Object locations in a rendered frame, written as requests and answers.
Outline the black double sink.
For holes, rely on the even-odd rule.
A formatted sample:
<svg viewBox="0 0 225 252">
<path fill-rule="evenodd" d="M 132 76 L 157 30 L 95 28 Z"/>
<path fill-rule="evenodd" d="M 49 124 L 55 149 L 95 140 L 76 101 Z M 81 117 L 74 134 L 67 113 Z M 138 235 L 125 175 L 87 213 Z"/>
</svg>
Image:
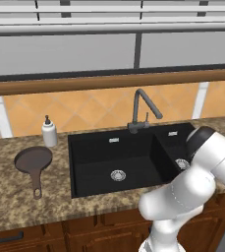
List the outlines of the black double sink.
<svg viewBox="0 0 225 252">
<path fill-rule="evenodd" d="M 190 123 L 83 133 L 68 137 L 74 198 L 171 182 L 189 166 L 186 139 Z"/>
</svg>

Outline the brown wooden cupboard door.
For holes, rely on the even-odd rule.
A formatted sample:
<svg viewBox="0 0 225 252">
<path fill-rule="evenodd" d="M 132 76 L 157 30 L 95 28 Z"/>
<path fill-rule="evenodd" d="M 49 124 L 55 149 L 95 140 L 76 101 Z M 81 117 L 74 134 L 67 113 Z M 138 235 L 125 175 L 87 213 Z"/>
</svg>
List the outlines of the brown wooden cupboard door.
<svg viewBox="0 0 225 252">
<path fill-rule="evenodd" d="M 225 208 L 203 212 L 179 231 L 178 241 L 186 252 L 217 252 L 225 233 Z"/>
<path fill-rule="evenodd" d="M 124 227 L 81 234 L 66 234 L 70 252 L 139 252 L 144 236 Z"/>
</svg>

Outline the white soap dispenser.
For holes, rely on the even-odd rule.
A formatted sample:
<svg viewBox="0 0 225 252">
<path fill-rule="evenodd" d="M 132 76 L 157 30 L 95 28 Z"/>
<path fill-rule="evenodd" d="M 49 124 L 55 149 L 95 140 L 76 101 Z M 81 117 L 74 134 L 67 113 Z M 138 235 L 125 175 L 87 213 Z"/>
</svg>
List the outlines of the white soap dispenser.
<svg viewBox="0 0 225 252">
<path fill-rule="evenodd" d="M 55 147 L 57 145 L 57 129 L 55 124 L 49 119 L 48 115 L 45 116 L 41 132 L 46 147 Z"/>
</svg>

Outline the dark brown frying pan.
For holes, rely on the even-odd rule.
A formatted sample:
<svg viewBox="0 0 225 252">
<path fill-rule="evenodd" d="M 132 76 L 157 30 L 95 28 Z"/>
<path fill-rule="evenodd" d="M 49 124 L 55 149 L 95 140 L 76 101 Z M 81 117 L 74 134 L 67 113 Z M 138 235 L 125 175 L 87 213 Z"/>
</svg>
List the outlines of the dark brown frying pan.
<svg viewBox="0 0 225 252">
<path fill-rule="evenodd" d="M 41 146 L 26 148 L 20 151 L 14 158 L 15 168 L 27 173 L 31 178 L 33 198 L 39 200 L 42 197 L 40 174 L 43 169 L 52 162 L 52 152 Z"/>
</svg>

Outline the brown wooden false drawer front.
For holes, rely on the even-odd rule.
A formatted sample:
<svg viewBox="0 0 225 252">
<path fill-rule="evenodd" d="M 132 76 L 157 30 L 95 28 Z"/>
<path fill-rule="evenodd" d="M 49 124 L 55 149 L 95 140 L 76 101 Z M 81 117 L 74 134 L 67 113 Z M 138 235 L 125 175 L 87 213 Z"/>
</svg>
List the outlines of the brown wooden false drawer front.
<svg viewBox="0 0 225 252">
<path fill-rule="evenodd" d="M 97 227 L 114 226 L 134 221 L 143 221 L 138 209 L 126 210 L 117 213 L 85 217 L 81 219 L 65 220 L 64 226 L 70 231 L 81 231 Z"/>
</svg>

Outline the window with dark frame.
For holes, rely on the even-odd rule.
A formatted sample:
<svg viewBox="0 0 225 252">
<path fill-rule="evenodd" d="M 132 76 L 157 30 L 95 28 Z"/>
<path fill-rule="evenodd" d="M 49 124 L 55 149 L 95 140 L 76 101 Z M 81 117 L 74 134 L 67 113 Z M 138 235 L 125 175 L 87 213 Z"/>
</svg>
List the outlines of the window with dark frame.
<svg viewBox="0 0 225 252">
<path fill-rule="evenodd" d="M 225 0 L 0 0 L 0 81 L 225 69 Z"/>
</svg>

